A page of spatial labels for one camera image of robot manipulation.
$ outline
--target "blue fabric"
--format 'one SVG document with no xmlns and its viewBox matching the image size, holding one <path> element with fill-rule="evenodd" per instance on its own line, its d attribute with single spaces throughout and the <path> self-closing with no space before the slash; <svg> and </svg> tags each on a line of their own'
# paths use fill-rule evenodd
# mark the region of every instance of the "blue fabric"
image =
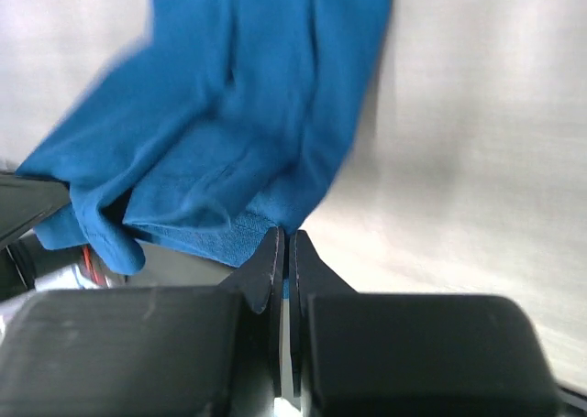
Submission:
<svg viewBox="0 0 587 417">
<path fill-rule="evenodd" d="M 42 244 L 131 275 L 139 241 L 236 267 L 293 232 L 349 151 L 390 2 L 153 0 L 150 41 L 17 171 L 70 186 Z"/>
</svg>

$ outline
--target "blue cloth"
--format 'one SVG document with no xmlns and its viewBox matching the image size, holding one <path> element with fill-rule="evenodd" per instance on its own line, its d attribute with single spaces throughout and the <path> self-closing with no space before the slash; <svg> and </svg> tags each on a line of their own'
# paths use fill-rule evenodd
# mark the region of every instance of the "blue cloth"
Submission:
<svg viewBox="0 0 587 417">
<path fill-rule="evenodd" d="M 239 266 L 293 232 L 351 146 L 391 0 L 153 0 L 122 59 L 19 167 L 67 182 L 36 228 L 131 275 L 139 241 Z"/>
</svg>

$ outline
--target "towel fold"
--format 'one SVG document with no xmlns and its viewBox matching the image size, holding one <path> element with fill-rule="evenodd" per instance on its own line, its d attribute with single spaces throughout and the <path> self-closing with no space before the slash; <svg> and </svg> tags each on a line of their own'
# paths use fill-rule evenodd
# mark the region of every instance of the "towel fold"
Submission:
<svg viewBox="0 0 587 417">
<path fill-rule="evenodd" d="M 44 247 L 113 270 L 139 241 L 239 266 L 293 232 L 355 135 L 391 0 L 152 0 L 153 32 L 18 168 L 67 182 Z"/>
</svg>

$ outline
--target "black mechanical part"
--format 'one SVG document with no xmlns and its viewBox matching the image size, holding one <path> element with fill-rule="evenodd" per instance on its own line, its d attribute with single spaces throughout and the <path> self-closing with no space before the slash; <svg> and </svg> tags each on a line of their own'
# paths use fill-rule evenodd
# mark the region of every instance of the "black mechanical part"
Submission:
<svg viewBox="0 0 587 417">
<path fill-rule="evenodd" d="M 77 263 L 82 256 L 80 247 L 47 250 L 34 234 L 22 236 L 7 248 L 31 289 L 35 280 Z"/>
<path fill-rule="evenodd" d="M 267 322 L 216 287 L 38 294 L 0 346 L 0 416 L 270 416 Z"/>
<path fill-rule="evenodd" d="M 275 397 L 282 395 L 282 293 L 285 247 L 283 229 L 270 229 L 253 256 L 218 285 L 223 289 L 241 292 L 252 312 L 268 315 L 268 351 Z"/>
<path fill-rule="evenodd" d="M 560 387 L 559 395 L 564 402 L 562 415 L 565 417 L 587 416 L 587 396 L 564 386 Z"/>
<path fill-rule="evenodd" d="M 309 297 L 320 294 L 356 294 L 334 270 L 320 259 L 305 231 L 296 231 L 289 241 L 290 279 L 290 353 L 293 372 L 293 395 L 302 388 L 303 342 L 307 341 Z"/>
<path fill-rule="evenodd" d="M 0 173 L 0 249 L 70 202 L 62 183 Z"/>
<path fill-rule="evenodd" d="M 308 316 L 305 415 L 558 415 L 532 325 L 505 298 L 317 295 Z"/>
<path fill-rule="evenodd" d="M 8 249 L 0 249 L 0 302 L 8 301 L 29 290 Z"/>
</svg>

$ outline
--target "red wire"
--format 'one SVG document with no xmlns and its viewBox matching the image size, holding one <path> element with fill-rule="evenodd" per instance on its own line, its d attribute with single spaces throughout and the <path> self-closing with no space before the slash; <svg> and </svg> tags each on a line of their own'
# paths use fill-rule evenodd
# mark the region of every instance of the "red wire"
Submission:
<svg viewBox="0 0 587 417">
<path fill-rule="evenodd" d="M 94 280 L 94 283 L 98 283 L 98 275 L 95 273 L 94 266 L 92 265 L 92 259 L 90 257 L 90 248 L 88 246 L 82 247 L 83 251 L 83 261 L 85 262 L 85 266 L 90 272 L 90 276 Z"/>
</svg>

